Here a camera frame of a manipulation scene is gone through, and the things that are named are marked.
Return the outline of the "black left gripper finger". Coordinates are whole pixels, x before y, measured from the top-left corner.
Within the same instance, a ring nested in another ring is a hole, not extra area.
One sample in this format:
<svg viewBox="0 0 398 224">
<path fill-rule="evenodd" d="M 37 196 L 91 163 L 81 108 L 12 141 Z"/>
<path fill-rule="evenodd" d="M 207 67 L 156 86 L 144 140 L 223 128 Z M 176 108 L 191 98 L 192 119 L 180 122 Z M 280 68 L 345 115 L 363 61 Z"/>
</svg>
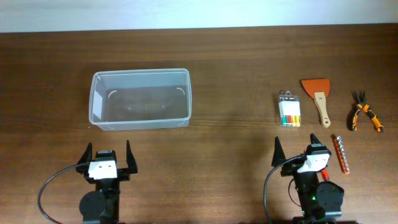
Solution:
<svg viewBox="0 0 398 224">
<path fill-rule="evenodd" d="M 88 146 L 77 162 L 76 170 L 87 170 L 90 166 L 90 162 L 92 160 L 92 143 L 88 143 Z"/>
<path fill-rule="evenodd" d="M 126 141 L 126 162 L 130 174 L 138 173 L 137 163 L 131 151 L 131 145 L 129 140 Z"/>
</svg>

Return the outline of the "clear case of coloured plugs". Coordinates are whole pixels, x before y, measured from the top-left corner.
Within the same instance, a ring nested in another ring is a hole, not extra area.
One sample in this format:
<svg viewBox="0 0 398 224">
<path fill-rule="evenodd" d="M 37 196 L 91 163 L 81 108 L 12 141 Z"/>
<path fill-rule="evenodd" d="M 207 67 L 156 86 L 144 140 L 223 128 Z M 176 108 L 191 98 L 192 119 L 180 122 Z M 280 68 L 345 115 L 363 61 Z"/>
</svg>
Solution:
<svg viewBox="0 0 398 224">
<path fill-rule="evenodd" d="M 280 125 L 301 127 L 300 98 L 288 90 L 281 90 L 278 96 Z"/>
</svg>

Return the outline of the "orange scraper with wooden handle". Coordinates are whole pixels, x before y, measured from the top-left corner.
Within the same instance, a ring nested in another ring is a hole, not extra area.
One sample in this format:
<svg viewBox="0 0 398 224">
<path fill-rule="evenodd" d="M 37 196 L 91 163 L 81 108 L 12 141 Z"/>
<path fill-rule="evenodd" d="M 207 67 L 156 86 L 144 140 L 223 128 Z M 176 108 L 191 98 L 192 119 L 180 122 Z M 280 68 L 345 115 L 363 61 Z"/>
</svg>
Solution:
<svg viewBox="0 0 398 224">
<path fill-rule="evenodd" d="M 317 106 L 321 125 L 328 128 L 331 121 L 327 113 L 326 98 L 330 93 L 330 80 L 327 78 L 309 79 L 302 80 L 301 83 L 307 95 L 314 100 Z"/>
</svg>

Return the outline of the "clear plastic storage container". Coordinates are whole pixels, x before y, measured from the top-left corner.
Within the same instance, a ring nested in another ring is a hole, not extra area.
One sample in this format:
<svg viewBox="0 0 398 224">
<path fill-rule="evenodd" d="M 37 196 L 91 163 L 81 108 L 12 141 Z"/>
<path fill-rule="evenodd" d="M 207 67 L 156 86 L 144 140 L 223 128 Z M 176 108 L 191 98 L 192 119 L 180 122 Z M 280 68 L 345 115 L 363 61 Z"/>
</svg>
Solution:
<svg viewBox="0 0 398 224">
<path fill-rule="evenodd" d="M 192 86 L 185 68 L 97 72 L 88 119 L 103 131 L 185 128 L 192 116 Z"/>
</svg>

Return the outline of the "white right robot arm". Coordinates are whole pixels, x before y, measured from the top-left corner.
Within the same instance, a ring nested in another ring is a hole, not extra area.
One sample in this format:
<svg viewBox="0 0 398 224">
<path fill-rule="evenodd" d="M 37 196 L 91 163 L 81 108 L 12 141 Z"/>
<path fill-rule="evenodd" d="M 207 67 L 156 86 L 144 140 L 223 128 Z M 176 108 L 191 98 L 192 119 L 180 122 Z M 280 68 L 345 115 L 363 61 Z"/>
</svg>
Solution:
<svg viewBox="0 0 398 224">
<path fill-rule="evenodd" d="M 278 137 L 274 139 L 271 175 L 281 169 L 282 177 L 291 177 L 295 183 L 299 199 L 301 217 L 294 217 L 293 223 L 336 223 L 342 215 L 341 206 L 345 191 L 339 185 L 329 181 L 319 181 L 318 174 L 325 171 L 331 151 L 322 144 L 316 135 L 310 135 L 310 144 L 298 156 L 285 157 Z"/>
</svg>

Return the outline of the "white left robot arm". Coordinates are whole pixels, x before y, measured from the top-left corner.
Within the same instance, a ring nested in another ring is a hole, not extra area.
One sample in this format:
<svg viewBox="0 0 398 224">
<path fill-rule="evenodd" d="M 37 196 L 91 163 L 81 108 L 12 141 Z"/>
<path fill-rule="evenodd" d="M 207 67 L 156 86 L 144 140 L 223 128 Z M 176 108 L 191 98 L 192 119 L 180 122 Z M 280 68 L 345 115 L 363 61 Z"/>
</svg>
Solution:
<svg viewBox="0 0 398 224">
<path fill-rule="evenodd" d="M 120 183 L 129 181 L 130 175 L 138 173 L 129 141 L 126 142 L 126 163 L 126 168 L 118 168 L 114 150 L 93 154 L 93 146 L 89 143 L 76 168 L 89 184 L 95 185 L 95 190 L 80 200 L 83 223 L 119 223 Z"/>
</svg>

